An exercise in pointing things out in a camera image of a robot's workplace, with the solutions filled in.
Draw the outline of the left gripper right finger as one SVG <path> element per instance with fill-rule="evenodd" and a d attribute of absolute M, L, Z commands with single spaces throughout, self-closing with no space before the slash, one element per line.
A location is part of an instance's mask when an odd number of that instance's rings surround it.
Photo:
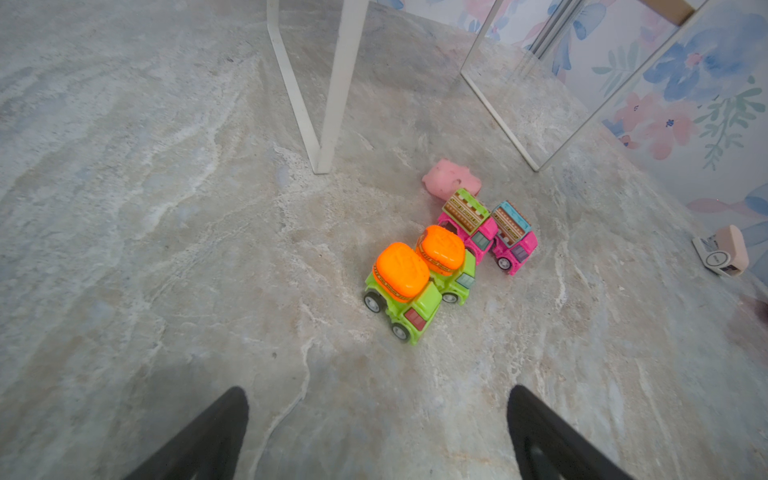
<path fill-rule="evenodd" d="M 511 389 L 506 418 L 523 479 L 631 479 L 523 385 Z"/>

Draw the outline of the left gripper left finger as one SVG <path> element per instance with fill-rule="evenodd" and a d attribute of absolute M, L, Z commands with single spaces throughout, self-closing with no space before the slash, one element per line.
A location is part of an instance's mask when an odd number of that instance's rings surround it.
<path fill-rule="evenodd" d="M 233 386 L 127 477 L 232 479 L 248 420 L 246 393 Z"/>

